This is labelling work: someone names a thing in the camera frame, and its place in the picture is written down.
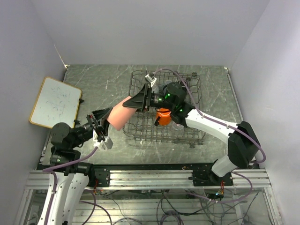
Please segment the pink plastic cup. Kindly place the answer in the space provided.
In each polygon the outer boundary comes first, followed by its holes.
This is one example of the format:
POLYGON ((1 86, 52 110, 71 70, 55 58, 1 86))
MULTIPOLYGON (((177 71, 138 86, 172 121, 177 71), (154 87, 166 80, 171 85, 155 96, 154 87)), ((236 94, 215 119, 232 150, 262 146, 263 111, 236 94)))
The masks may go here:
POLYGON ((126 97, 116 106, 114 106, 107 117, 107 121, 117 130, 120 131, 127 121, 135 114, 136 109, 124 107, 123 103, 131 99, 131 96, 126 97))

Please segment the orange mug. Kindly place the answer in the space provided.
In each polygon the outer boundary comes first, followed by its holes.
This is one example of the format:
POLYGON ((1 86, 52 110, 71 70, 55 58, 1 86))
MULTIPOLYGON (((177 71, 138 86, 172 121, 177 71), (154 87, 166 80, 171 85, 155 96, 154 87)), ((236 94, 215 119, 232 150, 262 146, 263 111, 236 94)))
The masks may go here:
POLYGON ((165 108, 156 109, 156 120, 154 122, 155 126, 161 125, 166 126, 171 122, 171 111, 165 108))

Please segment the black glossy mug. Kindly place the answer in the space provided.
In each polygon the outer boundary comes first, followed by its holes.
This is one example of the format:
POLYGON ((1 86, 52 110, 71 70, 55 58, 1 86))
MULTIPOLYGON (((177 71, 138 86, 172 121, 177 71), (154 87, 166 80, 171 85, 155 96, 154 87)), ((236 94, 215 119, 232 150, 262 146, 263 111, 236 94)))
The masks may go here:
POLYGON ((186 82, 185 80, 183 80, 183 81, 178 81, 178 83, 179 83, 179 85, 180 85, 183 89, 185 89, 185 88, 188 86, 188 84, 187 84, 187 82, 186 82))

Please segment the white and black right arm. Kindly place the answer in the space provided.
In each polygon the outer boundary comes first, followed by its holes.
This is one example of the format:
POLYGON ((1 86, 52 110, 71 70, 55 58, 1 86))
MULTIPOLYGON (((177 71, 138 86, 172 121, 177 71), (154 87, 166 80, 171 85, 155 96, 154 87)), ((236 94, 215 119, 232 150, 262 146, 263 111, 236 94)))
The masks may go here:
POLYGON ((195 128, 208 133, 227 144, 227 155, 217 159, 207 181, 218 185, 228 172, 245 169, 259 150, 260 144, 252 126, 246 122, 233 123, 204 114, 196 106, 185 101, 189 94, 184 82, 171 82, 162 93, 154 93, 149 85, 123 103, 124 107, 145 111, 150 107, 166 109, 171 119, 186 128, 195 128))

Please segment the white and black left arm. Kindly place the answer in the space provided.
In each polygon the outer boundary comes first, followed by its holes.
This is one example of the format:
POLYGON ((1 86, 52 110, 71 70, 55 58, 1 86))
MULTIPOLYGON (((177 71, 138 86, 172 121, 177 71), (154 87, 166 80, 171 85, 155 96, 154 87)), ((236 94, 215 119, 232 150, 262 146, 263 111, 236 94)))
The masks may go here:
POLYGON ((96 146, 111 149, 113 143, 108 136, 109 122, 107 118, 112 108, 93 111, 87 115, 87 123, 71 128, 67 123, 55 124, 51 130, 50 166, 43 172, 49 173, 49 185, 44 207, 38 224, 70 225, 75 208, 80 201, 86 186, 95 180, 95 170, 86 157, 76 150, 95 137, 96 146))

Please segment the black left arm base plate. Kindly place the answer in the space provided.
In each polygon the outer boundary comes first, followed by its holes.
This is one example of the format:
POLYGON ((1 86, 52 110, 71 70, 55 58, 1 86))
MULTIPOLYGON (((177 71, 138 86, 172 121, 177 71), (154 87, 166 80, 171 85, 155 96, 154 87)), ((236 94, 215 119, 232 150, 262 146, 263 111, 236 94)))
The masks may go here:
POLYGON ((88 187, 108 187, 111 180, 111 168, 109 165, 95 165, 92 163, 80 162, 69 165, 65 168, 64 174, 81 174, 88 178, 88 187))

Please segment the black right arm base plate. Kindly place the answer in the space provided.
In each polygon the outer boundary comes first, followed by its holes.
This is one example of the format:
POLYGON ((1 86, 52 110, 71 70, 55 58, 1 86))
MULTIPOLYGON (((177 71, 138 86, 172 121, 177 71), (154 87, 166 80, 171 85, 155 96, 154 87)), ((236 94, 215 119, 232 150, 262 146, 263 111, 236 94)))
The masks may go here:
POLYGON ((193 182, 195 187, 204 187, 204 186, 218 186, 221 184, 225 186, 232 186, 233 180, 231 179, 231 173, 228 172, 223 177, 218 177, 209 169, 200 169, 193 170, 192 175, 188 177, 189 180, 193 182))

